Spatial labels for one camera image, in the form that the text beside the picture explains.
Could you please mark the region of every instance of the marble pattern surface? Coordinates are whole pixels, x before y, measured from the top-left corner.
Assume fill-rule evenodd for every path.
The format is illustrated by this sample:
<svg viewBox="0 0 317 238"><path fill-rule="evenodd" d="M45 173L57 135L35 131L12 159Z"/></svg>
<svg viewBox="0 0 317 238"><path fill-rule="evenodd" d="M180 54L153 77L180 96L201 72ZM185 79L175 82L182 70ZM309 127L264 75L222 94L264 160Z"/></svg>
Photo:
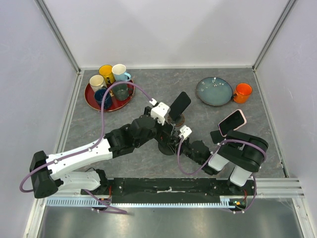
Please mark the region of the marble pattern surface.
<svg viewBox="0 0 317 238"><path fill-rule="evenodd" d="M241 109L246 116L247 124L239 129L265 139L269 143L267 160L257 173L259 178L282 178L284 173L265 115L253 72L250 68L206 68L206 69L131 69L135 83L140 85L157 101L170 105L182 91L191 98L192 103L184 112L185 124L193 133L191 141L202 140L210 149L214 149L210 131L217 129L217 124L236 109ZM80 87L75 111L72 117L65 151L82 146L96 140L100 136L100 112L90 108L84 98L84 90L91 76L98 74L97 70L86 70ZM206 77L220 77L226 80L234 89L240 82L249 83L253 93L247 103L229 102L221 107L212 107L201 102L195 94L197 83ZM133 99L124 108L111 113L105 113L105 132L131 123L149 106L147 98L140 90L135 92ZM199 166L189 158L181 156L181 164L185 171L192 172ZM108 177L147 177L147 178L180 178L185 177L177 166L176 156L165 156L158 150L155 140L147 142L135 149L132 154L108 161L102 161L80 168L84 171L89 167L105 170ZM226 167L216 177L227 178L232 164ZM199 172L196 177L209 177Z"/></svg>

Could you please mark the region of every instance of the glass cup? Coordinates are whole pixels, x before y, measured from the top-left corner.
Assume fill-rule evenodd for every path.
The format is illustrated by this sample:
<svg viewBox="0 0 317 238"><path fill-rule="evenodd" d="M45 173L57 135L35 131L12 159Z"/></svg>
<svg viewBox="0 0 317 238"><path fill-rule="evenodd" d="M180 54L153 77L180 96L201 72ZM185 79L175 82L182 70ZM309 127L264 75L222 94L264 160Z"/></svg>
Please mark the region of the glass cup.
<svg viewBox="0 0 317 238"><path fill-rule="evenodd" d="M119 84L112 88L112 92L117 100L124 101L133 94L133 89L128 88L126 84Z"/></svg>
<svg viewBox="0 0 317 238"><path fill-rule="evenodd" d="M239 83L234 90L233 100L236 103L245 103L252 94L252 87L247 83Z"/></svg>
<svg viewBox="0 0 317 238"><path fill-rule="evenodd" d="M111 85L112 83L114 83L114 76L112 73L112 66L111 65L103 65L100 67L99 69L99 74L104 77L105 82L107 85Z"/></svg>

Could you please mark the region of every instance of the round tray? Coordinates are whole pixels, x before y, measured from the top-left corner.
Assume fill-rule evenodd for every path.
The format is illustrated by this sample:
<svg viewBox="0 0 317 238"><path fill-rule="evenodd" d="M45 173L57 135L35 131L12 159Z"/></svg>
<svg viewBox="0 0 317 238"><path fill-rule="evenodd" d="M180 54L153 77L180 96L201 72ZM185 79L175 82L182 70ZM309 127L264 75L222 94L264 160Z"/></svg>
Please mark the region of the round tray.
<svg viewBox="0 0 317 238"><path fill-rule="evenodd" d="M231 86L222 78L204 78L196 86L198 98L211 106L225 105L231 100L232 94Z"/></svg>
<svg viewBox="0 0 317 238"><path fill-rule="evenodd" d="M111 99L112 99L112 106L110 108L104 110L104 112L113 112L113 111L119 110L120 108L123 108L125 105L127 105L128 102L130 102L130 100L132 99L134 92L135 92L134 86L128 84L128 88L132 88L133 93L124 101L117 100L115 98L114 94L112 93L112 91L110 90L110 95L111 95ZM91 88L90 84L88 83L88 85L85 88L85 95L84 95L85 100L91 108L93 108L97 111L101 111L101 107L96 102L96 100L94 98L94 94L95 93L94 93L93 89Z"/></svg>

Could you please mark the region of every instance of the mug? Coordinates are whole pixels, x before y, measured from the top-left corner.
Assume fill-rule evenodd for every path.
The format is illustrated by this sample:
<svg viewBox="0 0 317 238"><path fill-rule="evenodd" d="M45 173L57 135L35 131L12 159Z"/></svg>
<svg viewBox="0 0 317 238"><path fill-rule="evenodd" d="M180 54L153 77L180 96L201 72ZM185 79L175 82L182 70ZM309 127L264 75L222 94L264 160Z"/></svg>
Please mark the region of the mug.
<svg viewBox="0 0 317 238"><path fill-rule="evenodd" d="M107 85L113 84L115 79L112 73L112 66L111 65L103 65L99 69L99 74L104 77L105 82Z"/></svg>
<svg viewBox="0 0 317 238"><path fill-rule="evenodd" d="M252 94L252 87L247 83L239 83L234 90L233 100L236 103L245 103Z"/></svg>
<svg viewBox="0 0 317 238"><path fill-rule="evenodd" d="M127 68L123 64L116 64L112 67L112 73L116 81L130 81L131 75L126 72Z"/></svg>
<svg viewBox="0 0 317 238"><path fill-rule="evenodd" d="M102 87L106 87L104 77L101 75L94 75L89 79L89 84L94 92L98 91Z"/></svg>
<svg viewBox="0 0 317 238"><path fill-rule="evenodd" d="M101 103L103 101L103 97L104 97L106 90L107 90L106 88L101 88L101 89L97 90L94 94L94 98L100 107L101 107ZM104 109L107 110L111 106L112 106L112 98L111 98L111 95L109 92L105 98Z"/></svg>
<svg viewBox="0 0 317 238"><path fill-rule="evenodd" d="M117 100L124 101L133 94L133 89L128 88L126 84L119 84L112 88L112 92Z"/></svg>

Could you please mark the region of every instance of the mug handle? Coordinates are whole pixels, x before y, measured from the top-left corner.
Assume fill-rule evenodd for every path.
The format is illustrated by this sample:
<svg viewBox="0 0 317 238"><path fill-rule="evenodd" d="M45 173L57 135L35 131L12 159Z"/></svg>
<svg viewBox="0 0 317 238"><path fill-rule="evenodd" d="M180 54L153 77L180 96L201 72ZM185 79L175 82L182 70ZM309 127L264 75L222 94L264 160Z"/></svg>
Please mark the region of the mug handle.
<svg viewBox="0 0 317 238"><path fill-rule="evenodd" d="M125 72L124 75L128 76L128 80L127 81L130 81L131 75L129 73L127 73L127 72Z"/></svg>
<svg viewBox="0 0 317 238"><path fill-rule="evenodd" d="M109 77L106 77L106 79L107 79L106 84L111 84L110 78L109 78Z"/></svg>
<svg viewBox="0 0 317 238"><path fill-rule="evenodd" d="M233 101L233 99L234 99L235 96L237 96L236 93L231 96L231 100L232 100L232 101Z"/></svg>
<svg viewBox="0 0 317 238"><path fill-rule="evenodd" d="M128 91L129 91L129 97L133 94L133 88L128 88Z"/></svg>

